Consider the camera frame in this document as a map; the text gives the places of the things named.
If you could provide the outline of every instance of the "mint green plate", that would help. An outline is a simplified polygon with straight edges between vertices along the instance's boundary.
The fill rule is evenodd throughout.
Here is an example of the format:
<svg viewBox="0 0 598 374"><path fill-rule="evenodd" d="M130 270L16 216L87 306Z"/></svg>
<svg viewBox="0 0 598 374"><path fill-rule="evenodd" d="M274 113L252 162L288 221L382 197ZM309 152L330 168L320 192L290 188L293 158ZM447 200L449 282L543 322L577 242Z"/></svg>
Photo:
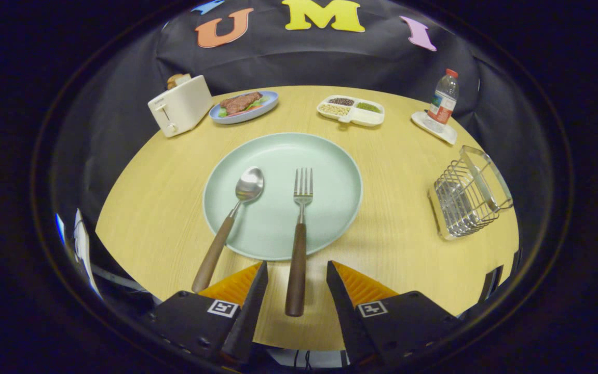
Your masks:
<svg viewBox="0 0 598 374"><path fill-rule="evenodd" d="M299 205L292 198L297 168L313 168L313 202L306 206L308 254L333 243L357 216L363 180L354 159L329 140L285 132L242 144L211 172L202 206L214 234L237 203L237 180L251 166L262 170L264 191L239 208L226 242L236 253L269 261L292 257L299 214Z"/></svg>

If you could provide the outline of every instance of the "steak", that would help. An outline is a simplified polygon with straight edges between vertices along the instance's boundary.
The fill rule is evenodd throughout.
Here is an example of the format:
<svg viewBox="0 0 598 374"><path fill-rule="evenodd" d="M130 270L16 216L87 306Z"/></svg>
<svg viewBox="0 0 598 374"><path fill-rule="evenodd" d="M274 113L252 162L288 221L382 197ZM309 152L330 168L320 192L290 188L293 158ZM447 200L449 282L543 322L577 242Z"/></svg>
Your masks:
<svg viewBox="0 0 598 374"><path fill-rule="evenodd" d="M225 108L228 115L238 113L246 109L253 101L259 100L262 95L259 92L252 92L246 95L239 95L221 101L221 108Z"/></svg>

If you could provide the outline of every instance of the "toaster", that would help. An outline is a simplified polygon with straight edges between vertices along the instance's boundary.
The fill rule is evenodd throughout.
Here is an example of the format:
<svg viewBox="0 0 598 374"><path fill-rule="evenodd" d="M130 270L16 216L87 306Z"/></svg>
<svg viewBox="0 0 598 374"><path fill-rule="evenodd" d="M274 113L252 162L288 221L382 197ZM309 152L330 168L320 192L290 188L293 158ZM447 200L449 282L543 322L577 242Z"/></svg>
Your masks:
<svg viewBox="0 0 598 374"><path fill-rule="evenodd" d="M192 130L213 105L203 75L185 74L176 79L176 87L154 97L147 104L163 135L174 137Z"/></svg>

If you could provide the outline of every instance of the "green beans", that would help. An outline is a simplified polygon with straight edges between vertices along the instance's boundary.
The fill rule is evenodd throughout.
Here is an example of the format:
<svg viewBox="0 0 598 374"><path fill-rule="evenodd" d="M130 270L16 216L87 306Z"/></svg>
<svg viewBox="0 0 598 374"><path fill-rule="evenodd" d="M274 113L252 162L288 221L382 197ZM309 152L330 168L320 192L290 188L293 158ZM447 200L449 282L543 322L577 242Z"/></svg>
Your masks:
<svg viewBox="0 0 598 374"><path fill-rule="evenodd" d="M375 105L370 105L370 104L367 104L366 102L359 102L359 104L357 104L357 108L364 109L365 111L382 113L382 111L380 111L380 109L378 109Z"/></svg>

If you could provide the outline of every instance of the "fork tines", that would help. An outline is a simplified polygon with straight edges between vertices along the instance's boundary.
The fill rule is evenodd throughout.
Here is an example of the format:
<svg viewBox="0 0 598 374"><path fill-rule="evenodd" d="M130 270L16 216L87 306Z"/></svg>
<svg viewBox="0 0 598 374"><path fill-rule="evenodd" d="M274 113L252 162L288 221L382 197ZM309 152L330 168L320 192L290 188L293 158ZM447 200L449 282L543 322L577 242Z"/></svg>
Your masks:
<svg viewBox="0 0 598 374"><path fill-rule="evenodd" d="M294 196L313 196L313 168L297 169L294 175Z"/></svg>

